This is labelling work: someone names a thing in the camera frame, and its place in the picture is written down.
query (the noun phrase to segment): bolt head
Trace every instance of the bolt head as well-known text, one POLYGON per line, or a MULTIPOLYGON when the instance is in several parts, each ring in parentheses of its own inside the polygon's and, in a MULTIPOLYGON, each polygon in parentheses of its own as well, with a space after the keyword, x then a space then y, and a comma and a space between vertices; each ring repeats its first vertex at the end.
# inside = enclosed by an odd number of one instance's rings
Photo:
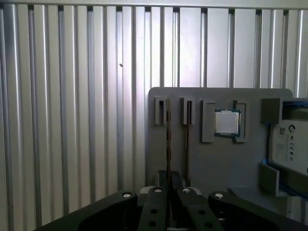
POLYGON ((127 197, 130 197, 131 195, 129 193, 125 193, 123 194, 123 197, 127 198, 127 197))
POLYGON ((221 198, 223 198, 223 195, 221 193, 217 193, 217 194, 215 194, 215 197, 221 199, 221 198))
POLYGON ((185 188, 185 189, 182 189, 182 192, 189 193, 189 192, 191 192, 191 190, 185 188))

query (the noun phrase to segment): processor chip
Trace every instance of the processor chip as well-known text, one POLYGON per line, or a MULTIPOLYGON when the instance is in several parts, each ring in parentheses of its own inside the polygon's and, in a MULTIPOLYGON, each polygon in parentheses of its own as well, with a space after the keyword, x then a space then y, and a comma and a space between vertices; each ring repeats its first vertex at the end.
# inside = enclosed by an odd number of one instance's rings
POLYGON ((215 136, 240 136, 240 110, 215 110, 215 136))

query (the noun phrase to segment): corrugated metal wall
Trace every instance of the corrugated metal wall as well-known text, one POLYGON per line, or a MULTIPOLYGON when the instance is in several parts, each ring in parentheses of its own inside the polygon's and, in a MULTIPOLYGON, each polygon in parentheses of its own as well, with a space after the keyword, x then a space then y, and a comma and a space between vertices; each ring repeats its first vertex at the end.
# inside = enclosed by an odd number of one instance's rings
POLYGON ((151 87, 307 97, 308 11, 0 8, 0 229, 144 186, 151 87))

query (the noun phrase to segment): gray fixture plate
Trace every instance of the gray fixture plate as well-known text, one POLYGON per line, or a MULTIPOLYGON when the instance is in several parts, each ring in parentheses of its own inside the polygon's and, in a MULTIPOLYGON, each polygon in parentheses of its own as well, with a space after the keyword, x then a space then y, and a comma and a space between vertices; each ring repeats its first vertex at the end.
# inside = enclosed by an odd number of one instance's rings
POLYGON ((288 89, 152 88, 149 92, 147 185, 166 169, 166 109, 171 100, 171 169, 185 172, 186 101, 192 101, 189 178, 204 196, 230 187, 258 188, 258 165, 266 158, 268 127, 261 123, 261 99, 292 98, 288 89), (215 109, 241 109, 241 137, 214 137, 215 109))

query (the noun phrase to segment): white label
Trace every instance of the white label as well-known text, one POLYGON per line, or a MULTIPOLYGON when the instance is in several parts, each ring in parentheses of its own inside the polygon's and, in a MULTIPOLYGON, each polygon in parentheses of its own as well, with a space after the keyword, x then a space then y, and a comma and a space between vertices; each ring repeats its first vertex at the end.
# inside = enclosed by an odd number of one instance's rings
POLYGON ((269 161, 308 176, 308 122, 283 120, 271 128, 269 161))

